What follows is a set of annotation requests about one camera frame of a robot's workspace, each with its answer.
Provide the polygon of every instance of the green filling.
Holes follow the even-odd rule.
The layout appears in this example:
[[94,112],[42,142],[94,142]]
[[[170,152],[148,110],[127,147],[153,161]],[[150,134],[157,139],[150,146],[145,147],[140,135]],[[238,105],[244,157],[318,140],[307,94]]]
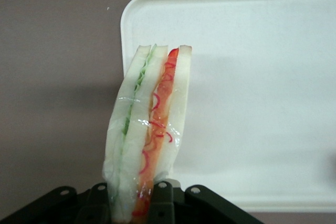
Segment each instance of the green filling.
[[145,73],[146,73],[146,69],[148,67],[148,64],[149,64],[150,60],[153,58],[153,52],[154,52],[155,48],[156,48],[156,44],[153,46],[152,50],[150,51],[150,53],[146,57],[145,63],[143,64],[143,67],[140,70],[139,77],[138,77],[137,81],[135,82],[132,103],[128,108],[127,115],[126,115],[126,120],[125,120],[125,126],[122,129],[122,134],[123,134],[124,138],[127,134],[128,127],[130,126],[130,118],[131,118],[131,112],[132,112],[132,108],[133,108],[133,104],[134,104],[134,100],[135,100],[135,95],[136,95],[137,91],[140,89],[140,85],[143,81],[143,78],[145,77]]

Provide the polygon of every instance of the white tray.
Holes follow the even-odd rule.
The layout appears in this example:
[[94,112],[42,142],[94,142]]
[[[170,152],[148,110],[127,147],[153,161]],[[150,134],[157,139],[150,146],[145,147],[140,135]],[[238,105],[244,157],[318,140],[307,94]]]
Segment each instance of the white tray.
[[138,45],[193,47],[173,178],[247,211],[336,211],[336,0],[132,0]]

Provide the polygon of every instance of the brown background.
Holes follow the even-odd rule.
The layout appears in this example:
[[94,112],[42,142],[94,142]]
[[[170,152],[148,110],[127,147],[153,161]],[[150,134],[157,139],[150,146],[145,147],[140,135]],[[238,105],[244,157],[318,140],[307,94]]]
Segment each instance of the brown background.
[[[102,181],[129,1],[0,0],[0,219],[58,186],[82,192]],[[336,214],[254,215],[336,222]]]

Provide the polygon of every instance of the plastic wrap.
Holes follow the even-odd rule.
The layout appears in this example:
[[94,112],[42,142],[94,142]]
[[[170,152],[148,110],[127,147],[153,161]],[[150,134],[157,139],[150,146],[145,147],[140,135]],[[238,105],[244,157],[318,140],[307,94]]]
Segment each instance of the plastic wrap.
[[145,218],[153,184],[168,176],[181,144],[191,47],[167,50],[138,47],[114,105],[103,176],[116,222]]

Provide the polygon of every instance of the red pepper strip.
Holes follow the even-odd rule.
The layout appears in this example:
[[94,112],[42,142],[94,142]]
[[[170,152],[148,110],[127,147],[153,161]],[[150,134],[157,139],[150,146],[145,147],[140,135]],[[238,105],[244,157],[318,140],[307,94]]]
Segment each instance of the red pepper strip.
[[153,95],[156,97],[156,105],[152,108],[152,111],[156,110],[160,105],[160,97],[156,93],[153,93]]
[[166,68],[175,68],[176,67],[176,64],[173,64],[171,62],[166,62],[164,65],[165,66],[170,66],[170,67],[166,67]]
[[162,81],[172,81],[174,77],[171,74],[166,74],[163,78]]
[[134,212],[132,214],[132,223],[144,223],[145,216],[148,212],[148,207],[145,202],[150,202],[151,199],[151,190],[153,189],[156,164],[159,159],[164,139],[161,135],[166,133],[165,128],[168,123],[170,95],[173,91],[173,80],[178,55],[178,48],[173,49],[169,53],[164,73],[162,74],[161,81],[156,88],[155,93],[160,97],[160,104],[152,111],[150,117],[149,130],[151,133],[148,134],[148,136],[150,136],[150,140],[146,139],[146,144],[143,147],[143,150],[148,153],[148,167],[139,175],[138,190],[142,192],[142,198],[138,197],[136,200]]
[[144,150],[142,150],[142,154],[143,154],[143,157],[145,158],[145,161],[144,161],[144,167],[142,168],[142,170],[139,172],[139,174],[142,174],[147,168],[148,168],[148,153]]
[[173,141],[173,137],[169,132],[166,132],[166,134],[169,136],[169,143],[171,143]]
[[166,126],[162,123],[157,123],[157,122],[154,122],[154,121],[149,121],[149,123],[155,125],[156,127],[160,127],[160,128],[163,128],[163,129],[166,128]]

